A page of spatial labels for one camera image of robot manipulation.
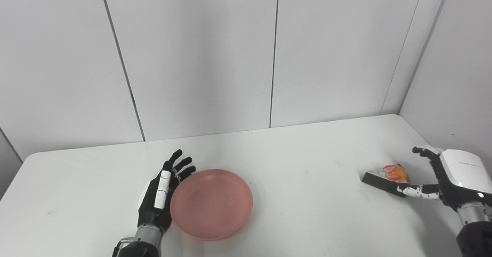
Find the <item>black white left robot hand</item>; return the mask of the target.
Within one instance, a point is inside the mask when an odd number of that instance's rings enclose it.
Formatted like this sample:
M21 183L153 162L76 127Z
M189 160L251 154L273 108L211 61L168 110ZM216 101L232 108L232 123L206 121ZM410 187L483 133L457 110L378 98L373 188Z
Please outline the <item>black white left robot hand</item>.
M182 155L181 149L176 150L170 159L165 161L158 175L150 181L138 209L137 226L152 224L163 233L169 229L172 223L170 203L174 191L196 171L196 167L191 164L191 157L175 164Z

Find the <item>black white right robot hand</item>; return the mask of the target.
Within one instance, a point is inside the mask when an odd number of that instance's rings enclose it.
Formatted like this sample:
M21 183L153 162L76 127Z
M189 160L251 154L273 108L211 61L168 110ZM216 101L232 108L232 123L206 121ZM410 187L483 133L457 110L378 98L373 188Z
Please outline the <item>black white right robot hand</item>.
M437 184L397 184L398 195L440 200L454 211L471 203L491 207L491 177L480 157L430 145L413 147L412 152L429 159Z

